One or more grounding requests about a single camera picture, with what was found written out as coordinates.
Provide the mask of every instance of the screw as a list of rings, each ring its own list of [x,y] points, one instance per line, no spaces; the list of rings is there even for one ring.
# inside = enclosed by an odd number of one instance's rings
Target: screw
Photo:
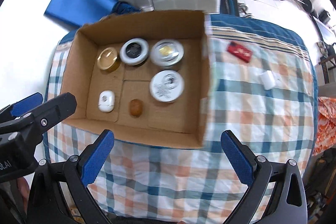
[[[31,114],[31,112],[28,112],[28,113],[26,113],[25,115],[23,115],[22,117],[23,117],[23,118],[27,118],[30,114]]]
[[[47,163],[47,161],[45,159],[42,159],[39,161],[39,165],[45,165]]]
[[[265,162],[266,161],[266,158],[264,156],[258,156],[257,157],[257,160],[260,161],[260,162]]]
[[[288,161],[288,163],[289,163],[291,166],[295,166],[295,165],[296,165],[296,161],[295,161],[295,160],[292,160],[292,159],[290,159],[290,160]]]
[[[70,160],[71,162],[75,162],[75,161],[78,160],[78,156],[77,156],[77,155],[72,155],[72,156],[69,158],[69,160]]]
[[[8,137],[8,140],[11,141],[11,140],[14,140],[16,138],[16,136],[18,135],[18,132],[13,132],[12,134],[9,135]]]
[[[41,120],[41,125],[42,125],[43,127],[46,127],[47,124],[48,124],[47,119],[43,118],[43,119]]]

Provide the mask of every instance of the white floor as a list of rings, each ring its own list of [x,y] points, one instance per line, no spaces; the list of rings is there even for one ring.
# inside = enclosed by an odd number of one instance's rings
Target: white floor
[[[45,94],[53,53],[67,30],[44,17],[50,0],[4,0],[0,6],[0,108],[35,92]],[[307,14],[291,1],[238,0],[246,3],[257,19],[293,30],[304,40],[313,64],[320,55],[317,32]],[[44,157],[42,145],[35,157]]]

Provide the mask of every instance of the brown round object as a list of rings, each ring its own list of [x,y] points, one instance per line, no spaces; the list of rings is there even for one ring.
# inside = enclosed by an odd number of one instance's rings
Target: brown round object
[[[133,99],[129,102],[129,114],[139,117],[142,114],[143,102],[139,99]]]

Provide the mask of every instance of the checkered tablecloth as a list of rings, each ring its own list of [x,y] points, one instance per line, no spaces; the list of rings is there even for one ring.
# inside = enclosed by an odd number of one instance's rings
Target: checkered tablecloth
[[[220,145],[226,129],[270,161],[295,159],[303,173],[314,141],[317,84],[306,47],[295,33],[253,19],[212,16],[211,91],[204,146],[167,149],[115,142],[94,184],[103,210],[119,216],[186,223],[223,223],[243,196]],[[47,98],[60,93],[73,33],[59,43]],[[253,51],[244,63],[226,51],[231,40]],[[277,86],[264,90],[259,75],[272,70]],[[58,124],[44,136],[51,162],[80,154],[97,135]],[[265,209],[272,185],[254,217]]]

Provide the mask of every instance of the gold container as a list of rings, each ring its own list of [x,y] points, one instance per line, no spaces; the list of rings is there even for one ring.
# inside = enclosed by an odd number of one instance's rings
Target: gold container
[[[113,47],[103,50],[97,58],[97,66],[105,72],[115,71],[120,66],[118,51]]]

